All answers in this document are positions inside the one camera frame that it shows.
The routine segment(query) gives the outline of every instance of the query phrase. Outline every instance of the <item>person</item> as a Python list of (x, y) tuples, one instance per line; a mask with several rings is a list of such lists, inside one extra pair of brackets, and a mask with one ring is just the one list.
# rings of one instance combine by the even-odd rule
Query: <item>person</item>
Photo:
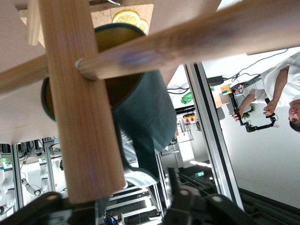
[(288, 119), (290, 127), (300, 132), (300, 67), (292, 64), (273, 67), (262, 73), (264, 89), (252, 89), (240, 104), (240, 115), (251, 103), (265, 103), (269, 98), (270, 102), (264, 107), (264, 115), (272, 115), (277, 107), (289, 106)]

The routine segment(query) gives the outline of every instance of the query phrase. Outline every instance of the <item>wooden dowel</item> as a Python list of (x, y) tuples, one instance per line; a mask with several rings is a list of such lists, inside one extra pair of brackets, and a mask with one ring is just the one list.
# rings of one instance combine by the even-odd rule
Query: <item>wooden dowel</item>
[(28, 16), (26, 23), (25, 41), (29, 45), (38, 44), (38, 36), (41, 27), (41, 17), (38, 9), (38, 0), (30, 0), (28, 3)]
[(83, 59), (79, 71), (105, 79), (246, 52), (300, 45), (298, 0), (251, 0), (207, 17), (141, 37), (96, 57)]
[(69, 199), (109, 196), (125, 180), (105, 81), (88, 81), (74, 66), (98, 52), (89, 2), (41, 0), (39, 6)]
[(0, 98), (48, 77), (45, 55), (0, 73)]

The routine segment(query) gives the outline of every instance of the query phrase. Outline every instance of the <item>rubik's cube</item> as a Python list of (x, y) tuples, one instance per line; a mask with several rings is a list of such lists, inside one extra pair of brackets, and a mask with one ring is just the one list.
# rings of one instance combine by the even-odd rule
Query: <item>rubik's cube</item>
[(221, 91), (222, 91), (223, 95), (228, 95), (228, 94), (232, 93), (229, 85), (222, 86)]

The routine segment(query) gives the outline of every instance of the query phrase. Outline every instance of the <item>mug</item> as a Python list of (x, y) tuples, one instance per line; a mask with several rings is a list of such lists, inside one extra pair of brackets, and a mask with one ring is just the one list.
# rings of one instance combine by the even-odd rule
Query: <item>mug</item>
[[(133, 25), (112, 23), (95, 28), (95, 35), (101, 52), (145, 34)], [(159, 179), (156, 154), (176, 130), (176, 113), (162, 76), (154, 70), (106, 79), (105, 84), (125, 178), (137, 187), (153, 185)], [(43, 82), (41, 100), (46, 114), (55, 120), (49, 78)], [(137, 159), (139, 167), (132, 167), (126, 158)]]

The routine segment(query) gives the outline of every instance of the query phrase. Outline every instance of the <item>hand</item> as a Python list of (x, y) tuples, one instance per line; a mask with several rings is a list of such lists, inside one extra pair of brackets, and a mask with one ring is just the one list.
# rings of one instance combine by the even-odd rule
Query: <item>hand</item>
[(264, 115), (265, 116), (270, 116), (270, 115), (272, 115), (273, 113), (274, 113), (274, 111), (275, 111), (275, 109), (276, 109), (276, 106), (277, 106), (277, 103), (278, 103), (278, 101), (276, 101), (276, 100), (271, 100), (269, 103), (268, 103), (268, 105), (266, 106), (266, 107), (264, 107)]
[[(244, 115), (244, 113), (242, 113), (241, 111), (240, 111), (240, 117), (241, 118), (243, 118), (243, 115)], [(238, 118), (238, 115), (237, 114), (235, 114), (235, 113), (233, 113), (233, 119), (235, 120), (235, 121), (239, 121), (239, 118)]]

